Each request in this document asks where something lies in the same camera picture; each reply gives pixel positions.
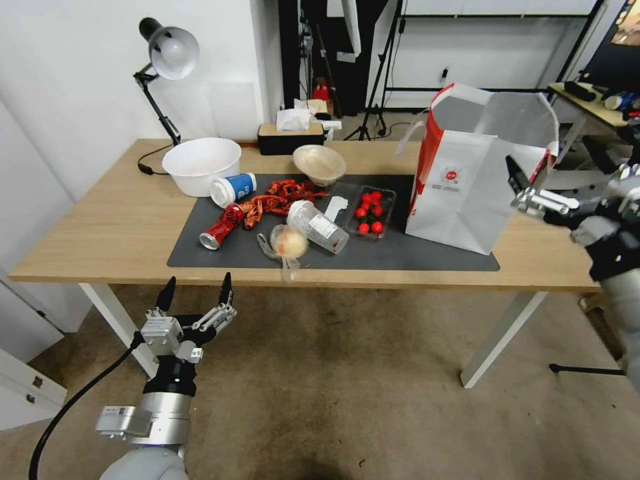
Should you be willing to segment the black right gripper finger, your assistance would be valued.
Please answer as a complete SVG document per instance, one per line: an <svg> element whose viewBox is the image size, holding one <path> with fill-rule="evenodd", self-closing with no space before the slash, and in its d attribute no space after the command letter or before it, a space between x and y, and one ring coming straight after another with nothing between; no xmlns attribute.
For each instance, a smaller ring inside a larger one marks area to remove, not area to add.
<svg viewBox="0 0 640 480"><path fill-rule="evenodd" d="M536 189L517 162L508 155L505 158L509 174L508 183L514 199L511 206L525 214L546 214L548 212L568 214L576 210L580 202L545 189Z"/></svg>

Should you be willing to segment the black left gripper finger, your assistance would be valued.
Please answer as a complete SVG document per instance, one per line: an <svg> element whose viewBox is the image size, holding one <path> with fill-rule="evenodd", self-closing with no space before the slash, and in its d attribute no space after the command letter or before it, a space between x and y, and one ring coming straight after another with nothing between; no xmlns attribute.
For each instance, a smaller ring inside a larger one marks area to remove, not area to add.
<svg viewBox="0 0 640 480"><path fill-rule="evenodd" d="M164 288L162 288L162 290L158 294L154 308L147 310L147 312L145 313L146 320L171 317L169 315L169 309L175 295L176 282L176 277L173 276L170 278Z"/></svg>
<svg viewBox="0 0 640 480"><path fill-rule="evenodd" d="M192 324L192 330L202 333L220 333L236 317L237 311L233 307L232 276L227 272L222 282L219 302L211 310L206 312L198 321Z"/></svg>

